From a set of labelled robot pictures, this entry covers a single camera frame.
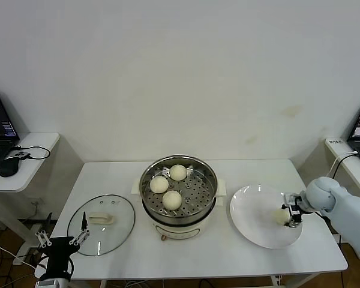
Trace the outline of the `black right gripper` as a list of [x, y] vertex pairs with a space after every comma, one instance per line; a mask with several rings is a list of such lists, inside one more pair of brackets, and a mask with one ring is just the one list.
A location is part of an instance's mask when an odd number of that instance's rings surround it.
[[311, 214], [311, 206], [307, 200], [305, 192], [302, 191], [298, 195], [293, 193], [287, 193], [283, 195], [284, 203], [282, 204], [282, 209], [291, 209], [299, 211], [298, 221], [290, 220], [284, 224], [284, 226], [289, 228], [297, 228], [301, 225], [302, 216], [305, 214]]

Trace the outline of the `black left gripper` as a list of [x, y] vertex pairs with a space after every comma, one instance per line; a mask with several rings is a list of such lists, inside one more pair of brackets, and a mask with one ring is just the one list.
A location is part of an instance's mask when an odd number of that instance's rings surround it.
[[83, 212], [80, 232], [75, 237], [66, 236], [49, 239], [46, 229], [50, 226], [51, 219], [52, 213], [49, 213], [40, 229], [35, 233], [40, 247], [45, 248], [44, 254], [48, 259], [44, 277], [71, 278], [74, 271], [71, 255], [78, 252], [79, 245], [82, 245], [90, 235], [86, 212]]

